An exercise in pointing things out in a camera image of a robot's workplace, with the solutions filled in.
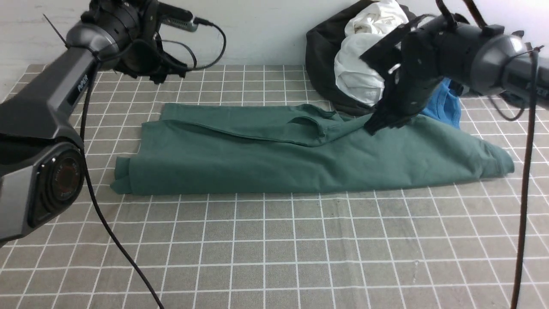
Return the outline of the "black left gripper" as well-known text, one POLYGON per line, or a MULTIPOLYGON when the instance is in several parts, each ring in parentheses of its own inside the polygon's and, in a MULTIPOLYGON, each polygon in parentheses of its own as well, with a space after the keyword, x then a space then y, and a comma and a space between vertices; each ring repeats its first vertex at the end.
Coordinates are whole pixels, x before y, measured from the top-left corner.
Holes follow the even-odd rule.
POLYGON ((186 76, 192 70, 163 49, 161 25, 193 30, 193 13, 158 0, 91 0, 81 15, 82 40, 102 70, 132 78, 147 76, 155 84, 167 76, 186 76))

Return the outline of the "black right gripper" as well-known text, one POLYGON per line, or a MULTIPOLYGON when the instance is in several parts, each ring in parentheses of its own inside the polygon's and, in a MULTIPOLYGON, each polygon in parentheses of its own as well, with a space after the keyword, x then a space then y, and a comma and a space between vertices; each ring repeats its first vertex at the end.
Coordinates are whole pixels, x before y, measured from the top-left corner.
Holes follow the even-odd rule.
POLYGON ((428 34, 416 27, 433 14, 401 24, 367 49, 360 59, 384 80, 386 97, 379 100, 364 129, 373 136, 385 128, 401 128, 418 115, 443 80, 434 63, 428 34))

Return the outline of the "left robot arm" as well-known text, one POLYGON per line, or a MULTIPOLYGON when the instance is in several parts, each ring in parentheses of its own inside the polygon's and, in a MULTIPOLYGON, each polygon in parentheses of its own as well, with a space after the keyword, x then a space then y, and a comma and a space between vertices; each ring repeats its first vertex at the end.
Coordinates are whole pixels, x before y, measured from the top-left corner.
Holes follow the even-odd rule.
POLYGON ((162 24, 193 32, 196 17, 157 0, 92 0, 69 30, 66 51, 0 106, 1 245, 25 237, 77 200, 84 139, 70 117, 100 71, 156 83, 184 75, 163 57, 162 24))

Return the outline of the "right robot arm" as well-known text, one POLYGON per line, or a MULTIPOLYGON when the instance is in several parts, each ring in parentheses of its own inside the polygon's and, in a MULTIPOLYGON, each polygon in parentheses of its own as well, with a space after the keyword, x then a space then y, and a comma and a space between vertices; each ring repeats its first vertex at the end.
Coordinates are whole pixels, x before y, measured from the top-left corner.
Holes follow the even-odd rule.
POLYGON ((508 91, 548 106, 548 59, 537 58, 504 27, 483 28, 436 16, 399 25, 360 59, 384 79, 382 98, 365 124, 371 134, 418 115, 444 78, 484 96, 508 91))

